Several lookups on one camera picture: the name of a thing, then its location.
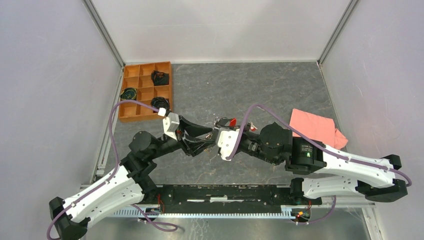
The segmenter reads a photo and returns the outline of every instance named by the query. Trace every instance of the metal frame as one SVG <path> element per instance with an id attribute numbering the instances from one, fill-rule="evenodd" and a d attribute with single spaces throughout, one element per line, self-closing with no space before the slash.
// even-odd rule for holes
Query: metal frame
<path id="1" fill-rule="evenodd" d="M 122 85 L 122 81 L 123 81 L 123 74 L 124 72 L 121 70 L 120 75 L 119 75 L 119 79 L 117 81 L 117 86 L 116 86 L 116 92 L 115 92 L 115 96 L 113 99 L 113 102 L 110 106 L 110 109 L 112 109 L 112 107 L 117 104 L 119 102 L 119 97 L 120 97 L 120 91 L 121 91 L 121 85 Z M 113 116 L 112 119 L 112 133 L 115 131 L 115 127 L 117 125 L 117 121 L 118 121 L 118 113 L 119 112 L 119 107 L 116 109 L 115 115 Z M 99 150 L 97 151 L 97 160 L 96 160 L 96 165 L 94 166 L 93 171 L 91 172 L 91 183 L 94 183 L 96 181 L 96 177 L 102 177 L 105 174 L 105 167 L 106 167 L 106 163 L 108 161 L 108 155 L 109 155 L 109 151 L 111 149 L 111 138 L 109 137 L 109 128 L 108 128 L 108 123 L 105 126 L 105 130 L 104 130 L 104 134 L 103 134 L 103 141 L 101 142 L 101 146 L 99 148 Z"/>
<path id="2" fill-rule="evenodd" d="M 82 0 L 85 7 L 87 8 L 88 13 L 90 14 L 91 18 L 93 19 L 95 25 L 98 28 L 98 31 L 100 32 L 101 36 L 103 37 L 104 41 L 106 42 L 107 46 L 109 47 L 110 51 L 113 54 L 113 57 L 115 58 L 118 65 L 123 68 L 125 66 L 125 62 L 122 59 L 117 47 L 114 44 L 114 41 L 112 40 L 111 36 L 109 35 L 108 30 L 105 27 L 105 24 L 103 23 L 102 19 L 100 18 L 99 13 L 96 10 L 96 7 L 94 6 L 92 0 Z"/>
<path id="3" fill-rule="evenodd" d="M 364 207 L 362 212 L 371 240 L 383 240 L 384 237 L 376 218 L 376 210 Z"/>
<path id="4" fill-rule="evenodd" d="M 85 7 L 87 8 L 87 11 L 89 12 L 91 18 L 93 19 L 95 25 L 97 26 L 100 34 L 102 35 L 103 39 L 105 40 L 107 46 L 109 47 L 110 51 L 112 52 L 116 62 L 118 63 L 118 65 L 123 68 L 126 63 L 124 62 L 124 60 L 122 59 L 116 45 L 114 44 L 111 36 L 109 35 L 102 19 L 99 16 L 99 13 L 97 12 L 93 2 L 91 0 L 82 0 L 82 2 L 84 3 Z M 348 19 L 350 18 L 350 16 L 352 15 L 352 12 L 355 10 L 357 4 L 358 4 L 359 0 L 351 0 L 349 2 L 349 4 L 347 5 L 343 15 L 341 16 L 336 28 L 334 29 L 330 39 L 328 40 L 322 54 L 320 55 L 319 59 L 317 60 L 317 64 L 318 67 L 321 70 L 321 65 L 325 62 L 326 58 L 328 57 L 331 49 L 333 48 L 335 42 L 337 41 L 338 37 L 340 36 L 340 33 L 342 32 L 343 28 L 346 25 L 346 22 L 348 21 Z M 118 86 L 117 86 L 117 90 L 116 90 L 116 94 L 115 94 L 115 98 L 113 101 L 113 105 L 116 104 L 119 100 L 119 93 L 120 93 L 120 85 L 122 83 L 122 74 L 123 72 L 121 72 L 120 76 L 119 76 L 119 81 L 118 81 Z M 114 118 L 113 118 L 113 122 L 112 122 L 112 131 L 115 130 L 115 126 L 117 123 L 117 119 L 118 119 L 118 115 L 115 114 Z M 103 141 L 101 144 L 101 147 L 99 149 L 99 154 L 98 154 L 98 159 L 97 159 L 97 164 L 95 166 L 95 169 L 93 170 L 93 178 L 92 180 L 94 181 L 96 176 L 102 176 L 104 174 L 103 169 L 106 166 L 106 162 L 108 159 L 108 153 L 110 151 L 110 147 L 111 147 L 111 141 L 109 138 L 109 129 L 106 127 L 104 136 L 103 136 Z M 330 204 L 332 204 L 332 200 L 331 198 L 326 198 L 323 197 L 322 198 L 322 205 L 318 205 L 318 206 L 313 206 L 313 208 L 328 208 L 328 206 Z M 377 223 L 376 220 L 376 215 L 375 215 L 375 208 L 376 205 L 371 202 L 368 201 L 366 199 L 364 199 L 363 197 L 339 197 L 337 199 L 337 205 L 336 208 L 362 208 L 362 212 L 363 215 L 365 217 L 365 222 L 366 222 L 366 226 L 368 228 L 368 232 L 369 235 L 371 237 L 372 240 L 383 240 L 383 236 L 381 234 L 380 231 L 380 227 Z"/>
<path id="5" fill-rule="evenodd" d="M 347 5 L 346 9 L 344 10 L 343 15 L 341 16 L 340 20 L 338 21 L 337 26 L 335 27 L 330 39 L 327 42 L 327 45 L 324 47 L 324 50 L 321 53 L 321 56 L 318 58 L 318 64 L 321 65 L 326 60 L 327 56 L 329 55 L 331 49 L 334 46 L 334 43 L 339 38 L 340 33 L 342 32 L 343 28 L 346 25 L 346 22 L 351 17 L 352 12 L 355 10 L 358 2 L 360 0 L 350 0 L 349 4 Z"/>

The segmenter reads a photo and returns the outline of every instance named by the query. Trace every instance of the white bracket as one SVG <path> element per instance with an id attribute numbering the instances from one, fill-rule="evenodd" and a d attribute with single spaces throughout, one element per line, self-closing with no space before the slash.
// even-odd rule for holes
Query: white bracket
<path id="1" fill-rule="evenodd" d="M 106 174 L 86 189 L 64 200 L 64 208 L 69 205 L 73 206 L 66 211 L 67 215 L 72 215 L 71 220 L 73 222 L 79 223 L 85 218 L 90 218 L 91 220 L 87 226 L 90 228 L 117 210 L 143 200 L 144 194 L 142 193 L 142 188 L 132 178 L 128 178 L 128 171 L 125 167 L 120 166 L 116 175 L 109 183 L 103 185 L 77 204 L 74 204 L 74 201 L 80 196 L 103 183 L 111 174 L 112 172 Z"/>
<path id="2" fill-rule="evenodd" d="M 170 112 L 168 116 L 162 120 L 162 122 L 163 132 L 165 133 L 165 135 L 178 141 L 177 135 L 175 134 L 175 131 L 180 125 L 180 119 L 178 117 L 178 114 Z"/>
<path id="3" fill-rule="evenodd" d="M 304 196 L 309 199 L 316 199 L 331 195 L 360 195 L 363 194 L 356 191 L 358 186 L 356 179 L 345 176 L 331 176 L 324 178 L 305 178 L 302 182 L 302 191 Z"/>
<path id="4" fill-rule="evenodd" d="M 325 146 L 326 149 L 331 152 L 337 153 L 342 156 L 346 156 L 349 159 L 357 159 L 363 162 L 373 163 L 385 168 L 393 168 L 393 165 L 390 164 L 388 159 L 382 158 L 369 158 L 364 156 L 359 156 L 355 154 L 350 154 L 332 148 L 328 145 Z M 386 171 L 376 167 L 366 166 L 363 164 L 345 161 L 339 159 L 335 156 L 332 156 L 328 153 L 322 153 L 323 161 L 327 163 L 326 167 L 323 167 L 315 173 L 317 174 L 334 174 L 339 176 L 352 177 L 353 179 L 359 180 L 361 182 L 367 183 L 375 188 L 387 188 L 393 186 L 393 179 L 395 179 L 395 173 L 391 171 Z"/>
<path id="5" fill-rule="evenodd" d="M 218 138 L 216 140 L 216 145 L 221 148 L 219 153 L 222 160 L 231 161 L 227 159 L 231 155 L 234 147 L 236 146 L 237 136 L 239 135 L 239 130 L 226 130 L 221 128 Z"/>

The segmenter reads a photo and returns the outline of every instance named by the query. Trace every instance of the gray marble floor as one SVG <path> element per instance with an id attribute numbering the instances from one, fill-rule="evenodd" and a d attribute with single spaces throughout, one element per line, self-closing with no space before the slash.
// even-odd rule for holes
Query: gray marble floor
<path id="1" fill-rule="evenodd" d="M 241 121 L 255 103 L 268 106 L 287 122 L 293 108 L 335 119 L 314 62 L 173 64 L 172 68 L 174 112 L 200 125 L 212 126 L 215 117 Z M 259 129 L 274 122 L 260 109 L 255 109 L 249 120 Z M 140 130 L 159 137 L 162 121 L 118 121 L 114 136 L 120 158 L 126 156 L 128 144 Z M 215 147 L 189 157 L 178 150 L 156 159 L 157 168 L 150 176 L 156 184 L 289 184 L 295 177 L 285 171 L 284 164 L 273 166 L 244 153 L 224 161 L 217 151 Z M 113 168 L 114 161 L 109 153 L 106 171 Z"/>

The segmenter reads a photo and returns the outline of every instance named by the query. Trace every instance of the white connector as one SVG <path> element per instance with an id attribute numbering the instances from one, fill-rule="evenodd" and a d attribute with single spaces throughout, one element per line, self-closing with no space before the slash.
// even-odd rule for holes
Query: white connector
<path id="1" fill-rule="evenodd" d="M 166 108 L 159 108 L 159 111 L 157 112 L 157 115 L 165 117 L 165 115 L 167 114 L 167 109 Z"/>

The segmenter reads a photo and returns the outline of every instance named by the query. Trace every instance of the metal strip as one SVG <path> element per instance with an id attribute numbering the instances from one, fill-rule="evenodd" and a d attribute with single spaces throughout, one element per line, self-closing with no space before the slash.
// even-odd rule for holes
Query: metal strip
<path id="1" fill-rule="evenodd" d="M 382 232 L 376 220 L 375 210 L 371 208 L 362 208 L 362 212 L 371 240 L 383 240 Z"/>
<path id="2" fill-rule="evenodd" d="M 108 30 L 105 27 L 105 24 L 103 23 L 102 19 L 100 18 L 99 13 L 96 10 L 96 7 L 94 6 L 92 0 L 82 0 L 85 7 L 87 8 L 88 13 L 90 14 L 91 18 L 93 19 L 95 25 L 98 28 L 98 31 L 100 32 L 101 36 L 103 37 L 106 44 L 109 46 L 110 51 L 112 52 L 116 62 L 118 65 L 123 68 L 125 66 L 125 62 L 122 59 L 117 47 L 114 44 L 114 41 L 112 40 L 111 36 L 108 33 Z"/>
<path id="3" fill-rule="evenodd" d="M 121 72 L 119 74 L 119 79 L 118 79 L 117 85 L 116 85 L 115 97 L 114 97 L 113 102 L 112 102 L 109 109 L 112 109 L 112 107 L 119 102 L 119 96 L 120 96 L 120 93 L 121 93 L 120 92 L 121 91 L 121 85 L 122 85 L 122 81 L 123 81 L 123 74 L 124 74 L 124 72 L 121 70 Z M 116 112 L 115 112 L 113 119 L 112 119 L 112 132 L 115 131 L 115 127 L 117 125 L 118 113 L 119 113 L 119 107 L 116 109 Z M 100 177 L 100 178 L 102 177 L 103 174 L 101 174 L 101 171 L 105 168 L 106 163 L 108 161 L 109 150 L 111 148 L 111 138 L 109 137 L 108 124 L 109 124 L 109 121 L 106 123 L 105 131 L 104 131 L 104 135 L 103 135 L 103 141 L 101 143 L 99 150 L 97 151 L 97 161 L 96 161 L 94 169 L 91 173 L 92 179 L 91 179 L 90 183 L 94 183 L 96 181 L 97 176 Z"/>
<path id="4" fill-rule="evenodd" d="M 138 205 L 143 211 L 147 208 L 157 208 L 157 205 Z M 294 219 L 292 208 L 282 207 L 281 213 L 147 213 L 149 218 L 205 218 L 205 219 Z M 143 218 L 134 207 L 126 206 L 108 216 L 109 218 Z"/>
<path id="5" fill-rule="evenodd" d="M 355 7 L 359 3 L 360 0 L 350 0 L 349 4 L 347 5 L 346 9 L 344 10 L 343 15 L 341 16 L 340 20 L 338 21 L 337 26 L 334 29 L 334 32 L 332 33 L 330 39 L 327 42 L 327 45 L 324 48 L 324 51 L 321 53 L 321 56 L 318 59 L 318 64 L 323 64 L 326 60 L 327 56 L 329 55 L 331 49 L 333 48 L 336 40 L 339 38 L 340 33 L 342 32 L 343 28 L 346 25 L 346 22 L 351 17 L 352 12 L 355 10 Z"/>

